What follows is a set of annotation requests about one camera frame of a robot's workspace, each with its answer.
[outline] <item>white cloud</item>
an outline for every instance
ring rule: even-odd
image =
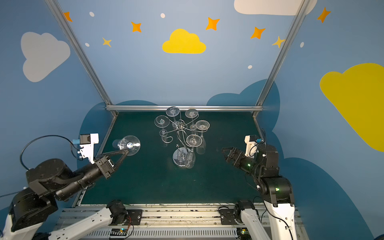
[[[48,76],[71,54],[66,42],[58,41],[49,33],[24,33],[21,46],[26,58],[23,65],[24,75],[34,83]]]
[[[308,14],[317,0],[310,0]],[[243,14],[296,15],[301,0],[235,0],[235,10]]]

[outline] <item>orange star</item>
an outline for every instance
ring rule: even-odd
[[[216,24],[219,22],[220,19],[216,19],[216,20],[213,20],[213,19],[210,19],[208,18],[208,26],[207,26],[207,29],[213,29],[216,31]]]
[[[321,22],[323,23],[324,20],[325,20],[325,18],[326,18],[326,17],[328,16],[328,14],[330,14],[330,13],[331,13],[330,11],[328,12],[328,11],[324,8],[322,14],[317,18],[317,20],[321,20]]]
[[[132,23],[132,25],[133,25],[133,30],[132,30],[132,32],[134,32],[134,31],[139,31],[139,32],[141,32],[141,30],[140,30],[140,25],[141,25],[141,23],[138,23],[138,24],[133,23],[133,22],[131,22],[131,23]]]
[[[265,28],[264,29],[258,29],[257,27],[255,27],[255,32],[251,36],[251,39],[253,39],[253,38],[260,39],[262,37],[262,33],[263,33],[264,30],[265,30]]]
[[[64,16],[65,16],[65,18],[68,20],[68,21],[72,21],[72,19],[70,18],[70,12],[66,12],[66,13],[64,13]]]

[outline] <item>metal rail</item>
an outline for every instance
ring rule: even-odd
[[[172,107],[171,105],[107,105],[108,111],[126,112],[126,111],[165,111],[167,108]],[[262,111],[262,106],[175,106],[182,111],[188,109],[196,109],[198,111],[237,111],[237,112],[248,112],[248,111]]]
[[[83,64],[93,84],[96,86],[96,89],[101,95],[105,104],[108,104],[108,105],[113,104],[106,90],[104,89],[104,86],[102,85],[99,77],[97,76],[96,71],[93,69],[91,62],[89,61],[83,48],[81,47],[81,44],[77,39],[73,29],[71,28],[71,25],[68,23],[67,19],[65,18],[63,14],[63,10],[60,7],[60,4],[57,2],[57,0],[45,0],[45,2],[48,5],[54,17],[56,18],[57,22],[59,23],[59,26],[63,30],[65,36],[68,38],[68,41],[71,43],[74,51],[79,57],[81,63]]]
[[[272,87],[272,84],[277,76],[277,73],[280,70],[281,65],[283,64],[283,61],[289,51],[289,48],[291,47],[293,40],[295,39],[297,32],[299,31],[299,28],[301,24],[303,23],[304,17],[306,15],[306,10],[309,5],[309,2],[311,0],[303,0],[301,2],[301,5],[296,13],[295,18],[292,21],[292,24],[288,30],[287,36],[285,37],[285,41],[283,46],[281,47],[279,54],[277,55],[276,61],[273,64],[271,73],[268,76],[267,81],[265,82],[265,85],[260,93],[259,98],[257,99],[256,106],[262,106],[264,103],[264,100],[269,92],[269,90]]]

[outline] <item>white bracket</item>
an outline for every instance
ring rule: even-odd
[[[245,136],[244,142],[247,145],[245,149],[245,156],[255,158],[255,153],[257,151],[257,143],[256,142],[250,142],[249,139],[250,135]]]
[[[83,134],[80,136],[80,143],[81,143],[81,138],[84,135],[88,135],[88,134]],[[89,139],[87,139],[87,143],[86,144],[80,144],[80,151],[78,151],[77,153],[81,154],[80,158],[83,158],[83,159],[88,158],[89,162],[94,164],[93,145],[99,143],[99,134],[98,133],[91,133],[89,135],[90,135],[90,137],[89,137]]]

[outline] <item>red wire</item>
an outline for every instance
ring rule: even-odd
[[[128,225],[128,229],[131,227],[131,223],[132,223],[132,219],[131,219],[131,217],[130,216],[128,216],[129,217],[129,225]]]

